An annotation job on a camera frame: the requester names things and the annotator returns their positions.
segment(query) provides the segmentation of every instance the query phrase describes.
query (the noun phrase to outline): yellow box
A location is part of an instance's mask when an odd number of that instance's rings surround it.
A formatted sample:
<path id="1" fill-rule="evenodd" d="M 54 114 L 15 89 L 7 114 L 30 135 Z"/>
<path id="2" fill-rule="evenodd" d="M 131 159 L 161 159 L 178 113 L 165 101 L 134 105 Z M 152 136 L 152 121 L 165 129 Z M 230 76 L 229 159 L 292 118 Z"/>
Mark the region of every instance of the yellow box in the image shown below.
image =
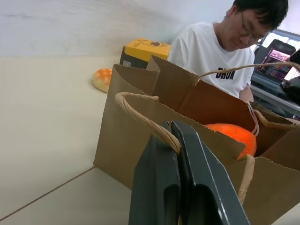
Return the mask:
<path id="1" fill-rule="evenodd" d="M 123 47 L 120 64 L 145 69 L 152 55 L 166 60 L 170 48 L 168 44 L 138 38 Z"/>

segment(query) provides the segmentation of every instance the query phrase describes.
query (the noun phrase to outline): computer monitor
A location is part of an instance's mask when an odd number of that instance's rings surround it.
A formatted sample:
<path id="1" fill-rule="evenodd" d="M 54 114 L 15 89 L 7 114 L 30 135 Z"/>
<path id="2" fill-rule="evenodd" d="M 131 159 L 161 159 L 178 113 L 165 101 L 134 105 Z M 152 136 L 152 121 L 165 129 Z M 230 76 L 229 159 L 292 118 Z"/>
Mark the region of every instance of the computer monitor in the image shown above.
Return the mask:
<path id="1" fill-rule="evenodd" d="M 289 54 L 280 52 L 275 49 L 270 49 L 269 53 L 262 61 L 262 64 L 286 61 L 289 57 Z M 256 68 L 255 73 L 277 83 L 281 83 L 282 81 L 289 81 L 297 76 L 300 76 L 299 72 L 294 67 L 287 65 L 259 66 Z"/>

